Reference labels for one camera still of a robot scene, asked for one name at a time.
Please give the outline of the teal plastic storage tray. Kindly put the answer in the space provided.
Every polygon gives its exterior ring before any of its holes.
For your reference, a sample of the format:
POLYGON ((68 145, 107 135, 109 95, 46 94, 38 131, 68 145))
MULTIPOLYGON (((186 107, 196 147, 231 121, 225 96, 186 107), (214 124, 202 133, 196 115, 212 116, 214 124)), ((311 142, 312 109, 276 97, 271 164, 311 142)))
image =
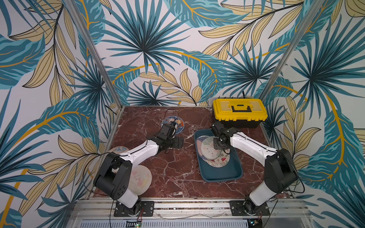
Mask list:
POLYGON ((243 169, 236 149, 230 148, 229 162, 226 166, 221 168, 214 168, 210 166, 206 162, 207 159, 204 156, 203 158, 201 158, 198 155, 196 139, 203 135, 207 135, 208 137, 210 137, 214 136, 214 134, 209 129, 198 130, 197 132, 194 133, 194 142, 195 142, 197 160, 199 164, 201 177, 203 178, 203 180, 206 182, 222 182, 222 181, 233 181, 241 178, 243 175, 243 169))

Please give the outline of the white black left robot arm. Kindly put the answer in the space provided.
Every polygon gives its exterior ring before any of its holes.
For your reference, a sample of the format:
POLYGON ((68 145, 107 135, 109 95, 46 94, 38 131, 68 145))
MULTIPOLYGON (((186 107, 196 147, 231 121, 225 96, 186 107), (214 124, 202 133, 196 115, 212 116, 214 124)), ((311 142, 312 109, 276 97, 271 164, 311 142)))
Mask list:
POLYGON ((183 138, 176 136, 176 123, 165 123, 159 132, 134 149, 123 154, 109 153, 94 178, 94 186, 126 208, 138 210, 141 199, 128 187, 133 168, 162 151, 180 149, 182 145, 183 138))

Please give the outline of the pale pink cat coaster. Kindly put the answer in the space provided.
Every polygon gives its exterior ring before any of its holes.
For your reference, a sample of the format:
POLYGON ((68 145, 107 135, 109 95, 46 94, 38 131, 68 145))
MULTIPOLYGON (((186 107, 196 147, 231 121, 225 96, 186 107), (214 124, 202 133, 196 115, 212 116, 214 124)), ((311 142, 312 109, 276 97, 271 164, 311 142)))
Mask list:
POLYGON ((132 169, 128 188, 136 195, 142 195, 148 190, 151 182, 151 171, 145 166, 138 165, 132 169))

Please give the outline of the purple bunny planet coaster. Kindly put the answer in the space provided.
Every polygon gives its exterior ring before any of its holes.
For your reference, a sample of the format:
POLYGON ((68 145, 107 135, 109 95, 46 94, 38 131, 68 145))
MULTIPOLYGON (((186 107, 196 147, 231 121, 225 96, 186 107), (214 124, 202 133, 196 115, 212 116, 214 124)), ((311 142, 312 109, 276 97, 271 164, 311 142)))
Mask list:
POLYGON ((207 135, 203 135, 203 136, 200 136, 196 139, 196 146, 197 146, 197 150, 198 150, 198 155, 203 158, 203 154, 202 154, 202 149, 201 149, 201 146, 202 146, 202 142, 207 138, 208 136, 207 135))

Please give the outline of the green tulip bunny coaster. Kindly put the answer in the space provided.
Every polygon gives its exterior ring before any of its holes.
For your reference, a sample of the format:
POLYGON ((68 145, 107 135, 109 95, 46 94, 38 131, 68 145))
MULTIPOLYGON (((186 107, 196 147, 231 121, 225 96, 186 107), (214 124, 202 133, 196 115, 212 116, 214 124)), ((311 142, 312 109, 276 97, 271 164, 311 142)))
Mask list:
POLYGON ((221 168, 221 167, 226 166, 228 164, 229 160, 225 160, 225 161, 222 161, 222 162, 214 162, 214 161, 211 161, 211 160, 206 160, 206 162, 214 168, 221 168))

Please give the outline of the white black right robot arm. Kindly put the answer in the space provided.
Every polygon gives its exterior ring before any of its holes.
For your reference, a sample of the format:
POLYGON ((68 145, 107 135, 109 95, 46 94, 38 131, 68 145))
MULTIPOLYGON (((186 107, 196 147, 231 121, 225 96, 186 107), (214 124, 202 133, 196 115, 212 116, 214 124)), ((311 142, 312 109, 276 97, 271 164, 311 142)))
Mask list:
POLYGON ((263 182, 245 199, 245 204, 252 209, 282 193, 299 179, 289 151, 266 146, 234 127, 225 128, 221 122, 214 123, 211 130, 215 136, 213 140, 215 148, 239 149, 263 165, 263 182))

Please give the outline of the rose flower coaster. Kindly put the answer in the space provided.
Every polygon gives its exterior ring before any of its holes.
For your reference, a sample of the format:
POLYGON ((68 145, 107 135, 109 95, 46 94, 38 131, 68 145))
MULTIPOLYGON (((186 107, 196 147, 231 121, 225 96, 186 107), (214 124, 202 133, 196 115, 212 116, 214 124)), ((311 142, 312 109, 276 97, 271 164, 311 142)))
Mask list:
POLYGON ((221 150, 219 157, 217 158, 218 162, 227 162, 230 159, 230 149, 221 150))

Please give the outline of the beige doodle coaster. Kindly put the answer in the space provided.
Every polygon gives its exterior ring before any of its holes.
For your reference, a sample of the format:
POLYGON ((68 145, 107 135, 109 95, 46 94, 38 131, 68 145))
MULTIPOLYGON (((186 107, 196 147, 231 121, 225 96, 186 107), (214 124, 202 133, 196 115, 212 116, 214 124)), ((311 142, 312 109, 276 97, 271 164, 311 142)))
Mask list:
POLYGON ((124 146, 118 146, 118 147, 114 147, 112 149, 110 149, 108 152, 109 153, 115 153, 115 154, 123 154, 128 152, 129 149, 124 147, 124 146))

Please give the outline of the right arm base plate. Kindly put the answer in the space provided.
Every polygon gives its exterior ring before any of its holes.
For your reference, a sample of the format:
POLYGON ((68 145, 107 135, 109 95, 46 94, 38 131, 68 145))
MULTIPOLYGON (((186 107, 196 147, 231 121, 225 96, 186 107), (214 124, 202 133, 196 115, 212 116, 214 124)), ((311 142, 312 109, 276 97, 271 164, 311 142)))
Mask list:
POLYGON ((267 203, 256 206, 251 201, 231 200, 229 201, 232 216, 269 216, 270 211, 267 203))

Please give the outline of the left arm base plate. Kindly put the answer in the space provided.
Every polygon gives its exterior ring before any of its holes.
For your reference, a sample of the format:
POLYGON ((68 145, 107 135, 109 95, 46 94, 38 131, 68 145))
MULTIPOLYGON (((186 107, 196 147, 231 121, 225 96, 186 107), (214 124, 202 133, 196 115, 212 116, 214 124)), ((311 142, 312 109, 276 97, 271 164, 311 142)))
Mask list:
POLYGON ((154 214, 154 201, 138 201, 132 208, 128 208, 121 202, 116 202, 114 217, 152 217, 154 214))

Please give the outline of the blue denim bears coaster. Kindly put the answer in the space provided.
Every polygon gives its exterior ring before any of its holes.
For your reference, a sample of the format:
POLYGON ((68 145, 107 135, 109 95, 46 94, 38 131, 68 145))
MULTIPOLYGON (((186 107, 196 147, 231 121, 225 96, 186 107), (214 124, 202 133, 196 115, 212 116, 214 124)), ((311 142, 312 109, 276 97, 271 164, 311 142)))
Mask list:
POLYGON ((181 119, 180 117, 177 117, 177 116, 169 116, 167 118, 165 118, 161 125, 163 124, 175 124, 175 134, 180 134, 183 130, 184 130, 184 121, 183 119, 181 119))

